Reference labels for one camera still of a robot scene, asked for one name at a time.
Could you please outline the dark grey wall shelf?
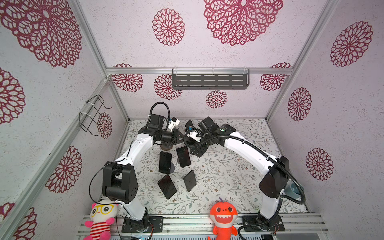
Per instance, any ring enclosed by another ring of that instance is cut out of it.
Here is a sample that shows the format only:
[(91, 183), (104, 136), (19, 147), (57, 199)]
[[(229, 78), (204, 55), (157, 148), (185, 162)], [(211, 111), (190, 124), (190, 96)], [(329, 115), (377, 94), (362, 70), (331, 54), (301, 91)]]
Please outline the dark grey wall shelf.
[(174, 90), (246, 90), (250, 74), (201, 74), (179, 73), (172, 69), (171, 83)]

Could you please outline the red shark plush toy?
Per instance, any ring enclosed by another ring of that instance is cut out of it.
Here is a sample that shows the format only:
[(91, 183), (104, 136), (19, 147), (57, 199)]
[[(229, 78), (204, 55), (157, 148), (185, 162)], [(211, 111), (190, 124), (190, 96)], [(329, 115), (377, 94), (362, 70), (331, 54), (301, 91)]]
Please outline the red shark plush toy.
[(219, 199), (210, 210), (210, 218), (215, 224), (213, 234), (216, 240), (230, 240), (232, 236), (238, 235), (238, 230), (233, 226), (238, 211), (231, 203)]

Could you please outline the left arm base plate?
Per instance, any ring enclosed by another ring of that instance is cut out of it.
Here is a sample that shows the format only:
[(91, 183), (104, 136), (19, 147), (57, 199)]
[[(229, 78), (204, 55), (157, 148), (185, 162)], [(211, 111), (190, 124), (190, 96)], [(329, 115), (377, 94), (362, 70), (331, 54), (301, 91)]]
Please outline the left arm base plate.
[(124, 218), (122, 233), (161, 233), (163, 231), (164, 217), (144, 216), (140, 221)]

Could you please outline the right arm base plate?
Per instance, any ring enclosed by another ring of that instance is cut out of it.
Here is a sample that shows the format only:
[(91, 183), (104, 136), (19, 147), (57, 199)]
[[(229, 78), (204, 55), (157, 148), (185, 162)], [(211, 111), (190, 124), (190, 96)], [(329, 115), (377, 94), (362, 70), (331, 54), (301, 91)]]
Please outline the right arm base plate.
[(245, 232), (283, 232), (286, 230), (279, 215), (264, 225), (261, 225), (266, 221), (263, 216), (245, 215), (242, 217), (242, 221)]

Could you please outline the grey phone stand left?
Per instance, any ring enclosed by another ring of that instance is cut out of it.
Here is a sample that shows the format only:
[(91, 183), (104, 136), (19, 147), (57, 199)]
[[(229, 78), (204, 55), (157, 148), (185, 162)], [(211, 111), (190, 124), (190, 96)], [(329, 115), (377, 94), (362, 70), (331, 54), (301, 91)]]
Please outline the grey phone stand left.
[(175, 165), (173, 163), (171, 163), (170, 174), (172, 174), (174, 171), (175, 171)]

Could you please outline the purple-edged phone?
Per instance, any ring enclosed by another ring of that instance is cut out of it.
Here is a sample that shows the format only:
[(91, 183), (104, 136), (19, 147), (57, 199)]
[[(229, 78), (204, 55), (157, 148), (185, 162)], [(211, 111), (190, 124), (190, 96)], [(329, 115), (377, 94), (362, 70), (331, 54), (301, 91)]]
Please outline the purple-edged phone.
[(162, 174), (170, 174), (172, 165), (172, 154), (160, 152), (159, 172)]

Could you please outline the pink striped plush toy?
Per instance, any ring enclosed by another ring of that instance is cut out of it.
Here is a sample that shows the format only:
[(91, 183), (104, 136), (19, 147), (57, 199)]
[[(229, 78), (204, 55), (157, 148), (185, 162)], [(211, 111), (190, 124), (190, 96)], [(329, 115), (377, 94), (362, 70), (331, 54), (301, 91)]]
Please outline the pink striped plush toy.
[(116, 221), (119, 205), (109, 200), (100, 201), (99, 204), (93, 203), (90, 212), (90, 221), (85, 222), (85, 226), (90, 228), (90, 234), (84, 240), (110, 240), (111, 225)]

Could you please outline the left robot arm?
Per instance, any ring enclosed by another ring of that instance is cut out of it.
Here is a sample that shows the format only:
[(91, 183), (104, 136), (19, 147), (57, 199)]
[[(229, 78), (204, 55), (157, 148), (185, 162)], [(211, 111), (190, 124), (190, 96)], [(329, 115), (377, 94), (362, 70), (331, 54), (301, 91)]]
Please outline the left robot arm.
[(145, 153), (155, 143), (173, 146), (182, 143), (184, 134), (174, 129), (140, 130), (130, 144), (129, 149), (113, 162), (107, 162), (103, 168), (102, 194), (109, 200), (120, 204), (133, 221), (142, 221), (148, 215), (147, 209), (136, 197), (138, 179), (136, 170)]

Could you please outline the teal cup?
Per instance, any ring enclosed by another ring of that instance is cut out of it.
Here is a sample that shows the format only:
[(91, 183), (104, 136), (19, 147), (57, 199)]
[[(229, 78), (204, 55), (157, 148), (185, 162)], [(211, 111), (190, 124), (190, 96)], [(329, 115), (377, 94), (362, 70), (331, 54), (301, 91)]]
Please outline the teal cup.
[(284, 195), (287, 195), (295, 200), (300, 201), (301, 200), (301, 195), (300, 192), (293, 182), (288, 182), (285, 190), (284, 190)]

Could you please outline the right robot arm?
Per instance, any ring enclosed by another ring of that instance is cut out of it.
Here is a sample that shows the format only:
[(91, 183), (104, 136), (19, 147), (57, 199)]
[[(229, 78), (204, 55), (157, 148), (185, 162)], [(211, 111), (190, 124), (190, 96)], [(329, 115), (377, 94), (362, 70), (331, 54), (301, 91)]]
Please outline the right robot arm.
[(220, 145), (248, 161), (263, 176), (259, 182), (263, 194), (259, 215), (263, 220), (274, 218), (284, 199), (298, 205), (306, 203), (304, 188), (291, 174), (286, 157), (266, 153), (228, 124), (219, 127), (214, 123), (205, 127), (200, 123), (199, 128), (186, 126), (185, 132), (183, 141), (196, 156), (201, 157), (212, 145)]

